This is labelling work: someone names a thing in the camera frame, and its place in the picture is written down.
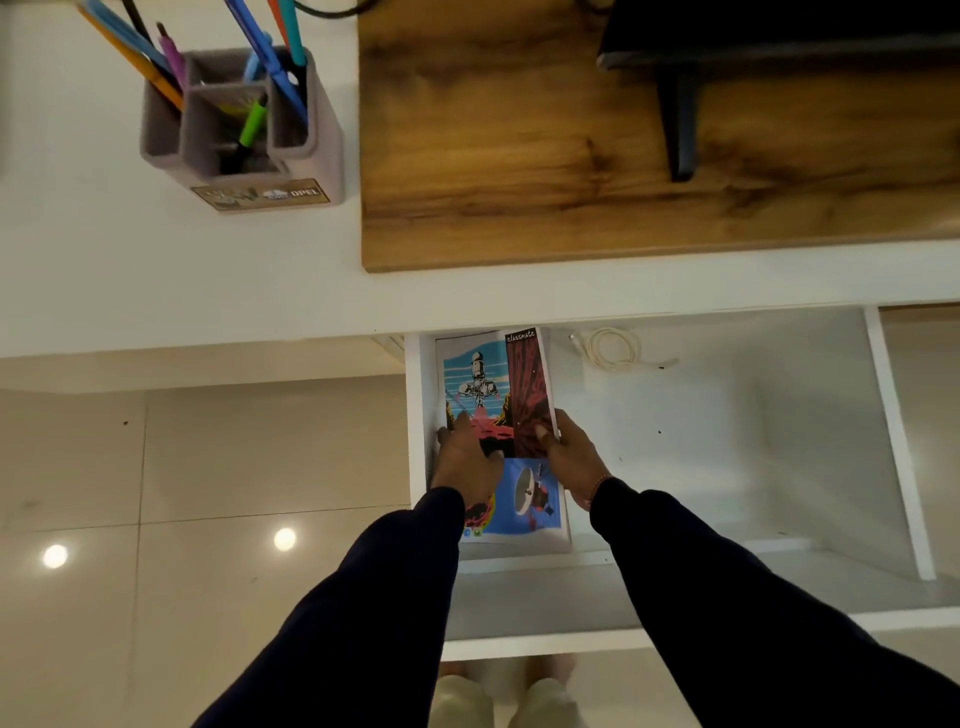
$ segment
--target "blue pen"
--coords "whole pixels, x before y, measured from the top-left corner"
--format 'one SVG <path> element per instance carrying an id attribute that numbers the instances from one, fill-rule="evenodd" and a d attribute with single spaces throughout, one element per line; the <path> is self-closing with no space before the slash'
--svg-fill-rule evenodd
<path id="1" fill-rule="evenodd" d="M 267 42 L 271 45 L 274 44 L 274 40 L 270 37 L 269 33 L 264 33 L 263 36 L 267 38 Z M 251 81 L 256 81 L 257 74 L 260 73 L 260 69 L 263 66 L 260 65 L 260 57 L 256 55 L 256 51 L 250 51 L 250 57 L 247 59 L 247 67 L 243 69 L 243 83 L 248 84 Z"/>
<path id="2" fill-rule="evenodd" d="M 135 31 L 131 25 L 104 5 L 100 0 L 85 0 L 80 3 L 81 7 L 99 20 L 107 30 L 117 36 L 124 45 L 132 48 L 137 53 L 142 53 L 150 59 L 154 65 L 162 68 L 169 74 L 173 74 L 170 63 L 150 42 L 148 42 L 140 33 Z"/>
<path id="3" fill-rule="evenodd" d="M 230 9 L 230 12 L 233 13 L 233 18 L 237 21 L 237 25 L 240 26 L 240 30 L 242 30 L 247 37 L 247 41 L 250 42 L 253 51 L 260 58 L 260 62 L 263 63 L 267 75 L 274 80 L 276 87 L 280 89 L 280 93 L 290 101 L 290 104 L 297 112 L 303 125 L 309 125 L 310 122 L 307 120 L 306 104 L 299 97 L 294 85 L 290 83 L 290 79 L 287 78 L 287 72 L 283 70 L 280 59 L 276 57 L 274 46 L 267 42 L 267 39 L 263 36 L 263 31 L 261 31 L 260 26 L 256 24 L 250 11 L 247 9 L 247 5 L 243 0 L 224 0 L 224 2 L 227 3 L 227 7 Z"/>

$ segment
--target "tiled floor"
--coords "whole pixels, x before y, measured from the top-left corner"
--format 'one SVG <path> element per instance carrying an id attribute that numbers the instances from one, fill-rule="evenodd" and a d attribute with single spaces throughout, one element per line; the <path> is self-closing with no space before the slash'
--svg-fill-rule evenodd
<path id="1" fill-rule="evenodd" d="M 406 505 L 405 423 L 399 376 L 0 392 L 0 724 L 189 725 Z M 881 639 L 960 680 L 960 630 Z M 500 726 L 517 668 L 483 667 Z M 654 650 L 582 655 L 570 688 L 592 728 L 696 725 Z"/>

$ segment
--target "black cable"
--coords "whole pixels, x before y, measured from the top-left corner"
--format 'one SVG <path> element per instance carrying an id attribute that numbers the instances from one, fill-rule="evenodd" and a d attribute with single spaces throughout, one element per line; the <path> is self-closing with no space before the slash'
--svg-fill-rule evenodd
<path id="1" fill-rule="evenodd" d="M 377 5 L 380 4 L 380 0 L 360 0 L 353 8 L 350 8 L 345 11 L 337 12 L 327 12 L 319 11 L 316 8 L 311 8 L 303 3 L 295 2 L 294 5 L 297 6 L 297 10 L 303 11 L 308 15 L 313 15 L 314 17 L 321 17 L 326 20 L 340 20 L 344 17 L 354 17 L 355 15 L 362 15 L 364 12 L 371 11 Z"/>
<path id="2" fill-rule="evenodd" d="M 613 3 L 599 7 L 590 2 L 590 0 L 573 0 L 573 2 L 580 10 L 589 12 L 591 15 L 609 15 L 613 12 Z"/>

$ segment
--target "green highlighter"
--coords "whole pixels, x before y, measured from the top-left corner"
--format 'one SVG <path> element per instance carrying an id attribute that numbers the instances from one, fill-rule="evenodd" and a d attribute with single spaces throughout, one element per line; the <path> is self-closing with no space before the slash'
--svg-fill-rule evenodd
<path id="1" fill-rule="evenodd" d="M 225 175 L 238 175 L 243 171 L 243 165 L 253 151 L 253 143 L 256 136 L 263 128 L 263 122 L 267 118 L 267 94 L 264 93 L 256 100 L 256 103 L 250 109 L 247 115 L 247 122 L 243 125 L 243 131 L 240 133 L 240 139 L 237 141 L 237 148 L 232 155 L 224 159 L 221 173 Z"/>

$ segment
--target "sticker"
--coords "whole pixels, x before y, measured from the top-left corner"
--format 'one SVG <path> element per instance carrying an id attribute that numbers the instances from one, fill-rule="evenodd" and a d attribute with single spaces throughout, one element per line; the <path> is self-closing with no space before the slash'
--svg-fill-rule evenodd
<path id="1" fill-rule="evenodd" d="M 330 202 L 330 198 L 326 196 L 316 180 L 262 182 L 235 186 L 216 184 L 208 187 L 193 187 L 193 191 L 220 212 L 303 207 Z"/>

